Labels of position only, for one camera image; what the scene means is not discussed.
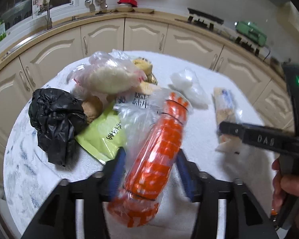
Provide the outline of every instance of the yellow-green package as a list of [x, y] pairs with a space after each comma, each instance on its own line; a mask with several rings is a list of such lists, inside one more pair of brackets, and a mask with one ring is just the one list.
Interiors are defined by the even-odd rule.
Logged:
[[125, 145], [125, 135], [114, 102], [95, 119], [86, 129], [79, 133], [76, 141], [102, 164], [115, 158], [119, 147]]

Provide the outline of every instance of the kitchen cabinet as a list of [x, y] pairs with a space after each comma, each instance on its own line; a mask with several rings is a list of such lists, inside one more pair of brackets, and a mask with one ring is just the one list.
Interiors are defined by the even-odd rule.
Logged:
[[33, 90], [41, 88], [68, 64], [82, 58], [80, 27], [41, 41], [20, 55]]
[[32, 93], [33, 90], [17, 57], [0, 71], [0, 183], [8, 137], [20, 111], [31, 99]]
[[293, 111], [288, 94], [273, 80], [254, 104], [266, 125], [292, 130]]
[[224, 47], [215, 71], [228, 76], [254, 104], [270, 81], [257, 65]]
[[284, 130], [290, 131], [292, 133], [295, 132], [295, 122], [293, 120], [293, 118], [291, 119], [291, 121], [289, 121], [289, 123], [283, 127]]
[[96, 51], [123, 50], [124, 18], [100, 21], [81, 26], [81, 42], [85, 57]]
[[163, 53], [167, 24], [125, 19], [124, 50], [144, 50]]
[[203, 35], [170, 25], [163, 53], [213, 69], [222, 48], [222, 44]]

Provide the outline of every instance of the white table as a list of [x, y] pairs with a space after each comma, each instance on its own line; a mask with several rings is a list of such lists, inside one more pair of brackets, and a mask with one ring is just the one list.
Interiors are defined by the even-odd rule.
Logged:
[[[262, 124], [261, 119], [237, 86], [227, 77], [207, 70], [188, 61], [167, 55], [133, 51], [133, 56], [141, 56], [153, 63], [153, 73], [162, 87], [171, 84], [169, 76], [184, 68], [196, 72], [201, 86], [212, 101], [214, 87], [230, 89], [239, 109], [242, 110], [242, 122]], [[44, 88], [59, 88], [70, 91], [74, 81], [66, 84], [66, 76], [82, 59], [65, 67], [50, 80]], [[46, 153], [37, 146], [37, 132], [31, 127], [28, 116], [28, 102], [17, 118], [11, 131], [4, 156], [4, 189], [11, 215], [22, 234], [36, 211], [48, 197], [61, 178], [70, 181], [86, 179], [102, 165], [82, 148], [78, 150], [73, 164], [59, 167], [47, 162]], [[257, 148], [243, 146], [240, 154], [216, 152], [216, 118], [214, 105], [207, 110], [194, 109], [189, 117], [182, 143], [187, 158], [195, 162], [201, 171], [206, 171], [216, 179], [232, 181], [240, 177], [252, 190], [262, 207], [269, 213], [272, 199], [272, 178], [274, 172], [270, 166], [273, 153]], [[167, 186], [164, 189], [162, 203], [156, 217], [150, 225], [125, 228], [111, 219], [106, 212], [109, 231], [112, 238], [189, 238], [195, 222], [197, 204], [185, 198], [178, 172], [172, 169]], [[219, 233], [222, 238], [224, 229], [224, 211], [220, 211]], [[78, 238], [82, 237], [82, 222], [77, 222]]]

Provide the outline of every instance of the orange bag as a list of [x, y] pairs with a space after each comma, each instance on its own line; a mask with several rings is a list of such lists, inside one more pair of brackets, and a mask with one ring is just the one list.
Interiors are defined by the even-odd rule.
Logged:
[[180, 93], [169, 91], [162, 114], [126, 176], [123, 188], [108, 205], [110, 214], [128, 227], [141, 226], [157, 213], [158, 196], [181, 146], [189, 101]]

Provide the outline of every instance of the black plastic bag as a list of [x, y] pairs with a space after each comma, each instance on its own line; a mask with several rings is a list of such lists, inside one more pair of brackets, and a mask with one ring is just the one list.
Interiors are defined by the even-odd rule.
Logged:
[[31, 126], [37, 130], [38, 146], [48, 161], [65, 166], [76, 152], [76, 134], [86, 126], [82, 102], [60, 89], [37, 89], [29, 107]]

